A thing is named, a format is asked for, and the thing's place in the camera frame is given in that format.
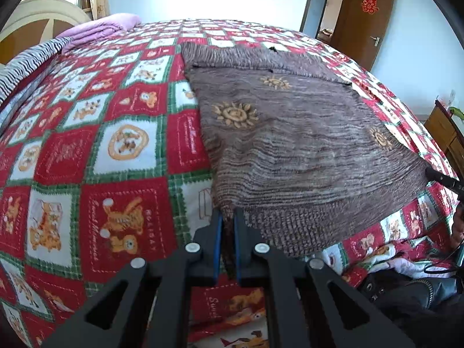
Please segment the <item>cream wooden headboard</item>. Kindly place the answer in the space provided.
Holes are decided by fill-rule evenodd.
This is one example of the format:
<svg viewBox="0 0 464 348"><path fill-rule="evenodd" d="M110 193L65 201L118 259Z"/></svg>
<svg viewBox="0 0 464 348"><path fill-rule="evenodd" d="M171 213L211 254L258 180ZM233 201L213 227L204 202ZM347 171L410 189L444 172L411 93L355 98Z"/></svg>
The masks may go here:
<svg viewBox="0 0 464 348"><path fill-rule="evenodd" d="M24 0L1 29L1 65L29 47L90 21L89 15L65 0Z"/></svg>

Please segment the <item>wooden bedside cabinet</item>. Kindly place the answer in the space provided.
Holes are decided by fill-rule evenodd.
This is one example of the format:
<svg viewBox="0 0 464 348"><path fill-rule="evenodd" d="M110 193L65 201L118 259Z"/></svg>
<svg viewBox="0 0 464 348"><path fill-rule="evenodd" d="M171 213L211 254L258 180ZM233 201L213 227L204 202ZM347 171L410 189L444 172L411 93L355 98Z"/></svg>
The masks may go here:
<svg viewBox="0 0 464 348"><path fill-rule="evenodd" d="M425 128L452 165L460 180L463 180L463 133L452 120L452 114L438 100L425 121Z"/></svg>

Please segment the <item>black jacket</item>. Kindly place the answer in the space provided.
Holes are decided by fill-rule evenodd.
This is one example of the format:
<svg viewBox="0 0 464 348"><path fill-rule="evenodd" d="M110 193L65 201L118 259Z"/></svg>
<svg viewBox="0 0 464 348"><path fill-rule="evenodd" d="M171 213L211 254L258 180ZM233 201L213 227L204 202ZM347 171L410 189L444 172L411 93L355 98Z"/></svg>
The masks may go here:
<svg viewBox="0 0 464 348"><path fill-rule="evenodd" d="M358 290L416 347L463 346L463 266L409 267L403 258L368 258Z"/></svg>

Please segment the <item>red double happiness decoration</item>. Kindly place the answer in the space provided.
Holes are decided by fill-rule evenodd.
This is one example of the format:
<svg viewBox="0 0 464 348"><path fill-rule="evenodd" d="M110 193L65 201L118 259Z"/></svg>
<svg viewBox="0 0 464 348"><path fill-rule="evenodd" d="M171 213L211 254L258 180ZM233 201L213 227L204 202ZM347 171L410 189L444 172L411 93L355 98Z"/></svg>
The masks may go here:
<svg viewBox="0 0 464 348"><path fill-rule="evenodd" d="M364 13L374 15L379 11L378 0L362 0L361 8Z"/></svg>

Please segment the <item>brown knitted sweater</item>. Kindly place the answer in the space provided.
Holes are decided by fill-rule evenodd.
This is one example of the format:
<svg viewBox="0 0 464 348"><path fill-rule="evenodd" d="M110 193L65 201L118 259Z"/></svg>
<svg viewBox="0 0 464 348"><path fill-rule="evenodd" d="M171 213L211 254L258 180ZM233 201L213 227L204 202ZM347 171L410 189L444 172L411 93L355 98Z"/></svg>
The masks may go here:
<svg viewBox="0 0 464 348"><path fill-rule="evenodd" d="M370 228L426 185L427 162L309 53L181 46L212 168L212 199L291 257Z"/></svg>

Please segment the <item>brown wooden door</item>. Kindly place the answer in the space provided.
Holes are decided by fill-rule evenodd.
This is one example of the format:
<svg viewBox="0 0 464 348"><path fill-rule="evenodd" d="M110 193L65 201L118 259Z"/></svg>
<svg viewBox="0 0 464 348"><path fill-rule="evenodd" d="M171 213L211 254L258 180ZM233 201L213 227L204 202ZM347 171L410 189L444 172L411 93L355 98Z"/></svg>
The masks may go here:
<svg viewBox="0 0 464 348"><path fill-rule="evenodd" d="M378 0L379 11L364 13L362 0L343 0L330 45L370 71L389 26L394 0ZM377 47L370 37L380 37Z"/></svg>

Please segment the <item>folded purple quilt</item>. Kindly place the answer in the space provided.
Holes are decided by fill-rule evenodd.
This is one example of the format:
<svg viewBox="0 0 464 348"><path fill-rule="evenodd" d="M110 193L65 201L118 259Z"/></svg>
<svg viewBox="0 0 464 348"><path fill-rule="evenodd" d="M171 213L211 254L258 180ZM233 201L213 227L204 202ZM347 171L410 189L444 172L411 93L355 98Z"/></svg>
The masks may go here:
<svg viewBox="0 0 464 348"><path fill-rule="evenodd" d="M81 23L59 34L58 38L70 38L69 43L63 48L62 53L73 48L103 39L119 31L133 29L141 23L141 18L132 13L115 13L94 21Z"/></svg>

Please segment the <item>red patchwork bear bedspread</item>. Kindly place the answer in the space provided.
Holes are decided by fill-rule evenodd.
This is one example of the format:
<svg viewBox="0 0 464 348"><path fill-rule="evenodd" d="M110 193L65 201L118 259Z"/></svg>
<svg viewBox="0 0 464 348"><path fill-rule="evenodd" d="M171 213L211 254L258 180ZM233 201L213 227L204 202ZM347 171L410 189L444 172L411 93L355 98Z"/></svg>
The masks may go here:
<svg viewBox="0 0 464 348"><path fill-rule="evenodd" d="M167 258L209 224L212 168L185 75L185 42L309 53L352 88L403 145L453 174L430 133L353 59L258 23L139 24L58 53L1 104L1 314L39 347L134 258ZM456 196L435 182L320 256L352 286L368 258L448 268Z"/></svg>

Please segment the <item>striped pillow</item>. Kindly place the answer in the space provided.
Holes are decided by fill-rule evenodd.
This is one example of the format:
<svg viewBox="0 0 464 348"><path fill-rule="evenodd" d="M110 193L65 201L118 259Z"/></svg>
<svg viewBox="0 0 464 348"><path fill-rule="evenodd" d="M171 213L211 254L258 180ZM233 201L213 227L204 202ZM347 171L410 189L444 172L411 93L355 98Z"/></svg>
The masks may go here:
<svg viewBox="0 0 464 348"><path fill-rule="evenodd" d="M16 55L1 69L1 104L12 95L23 79L60 53L69 42L70 37L54 38Z"/></svg>

